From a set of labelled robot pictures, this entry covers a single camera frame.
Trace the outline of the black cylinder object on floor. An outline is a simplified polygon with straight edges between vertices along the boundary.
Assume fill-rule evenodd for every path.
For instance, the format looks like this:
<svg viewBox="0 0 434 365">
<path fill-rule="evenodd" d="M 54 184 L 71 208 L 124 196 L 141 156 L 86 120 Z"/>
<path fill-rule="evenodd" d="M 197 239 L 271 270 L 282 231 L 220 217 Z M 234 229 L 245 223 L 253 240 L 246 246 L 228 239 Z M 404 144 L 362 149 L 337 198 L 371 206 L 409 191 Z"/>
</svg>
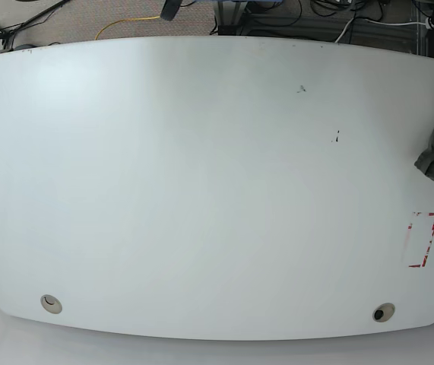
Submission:
<svg viewBox="0 0 434 365">
<path fill-rule="evenodd" d="M 181 7 L 182 0 L 166 0 L 160 12 L 160 18 L 165 21 L 172 21 Z"/>
</svg>

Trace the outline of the red tape rectangle marking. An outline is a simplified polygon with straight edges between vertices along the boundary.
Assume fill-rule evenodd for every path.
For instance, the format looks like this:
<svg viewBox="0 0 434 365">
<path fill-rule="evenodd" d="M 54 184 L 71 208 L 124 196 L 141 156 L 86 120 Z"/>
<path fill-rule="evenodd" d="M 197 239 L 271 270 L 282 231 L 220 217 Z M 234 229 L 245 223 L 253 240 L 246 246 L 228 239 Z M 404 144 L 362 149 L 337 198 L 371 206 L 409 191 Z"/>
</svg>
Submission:
<svg viewBox="0 0 434 365">
<path fill-rule="evenodd" d="M 414 212 L 407 228 L 404 263 L 408 268 L 426 266 L 434 238 L 434 213 Z"/>
</svg>

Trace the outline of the aluminium frame leg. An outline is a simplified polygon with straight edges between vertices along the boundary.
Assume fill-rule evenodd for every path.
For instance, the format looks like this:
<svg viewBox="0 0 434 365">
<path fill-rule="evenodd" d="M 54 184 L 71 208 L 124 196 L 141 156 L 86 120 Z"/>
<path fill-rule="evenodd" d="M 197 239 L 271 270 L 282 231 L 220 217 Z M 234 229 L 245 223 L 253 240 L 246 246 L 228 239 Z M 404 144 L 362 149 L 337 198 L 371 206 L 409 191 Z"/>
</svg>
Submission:
<svg viewBox="0 0 434 365">
<path fill-rule="evenodd" d="M 242 16 L 248 1 L 215 1 L 213 3 L 216 30 L 219 36 L 235 36 L 242 31 Z"/>
</svg>

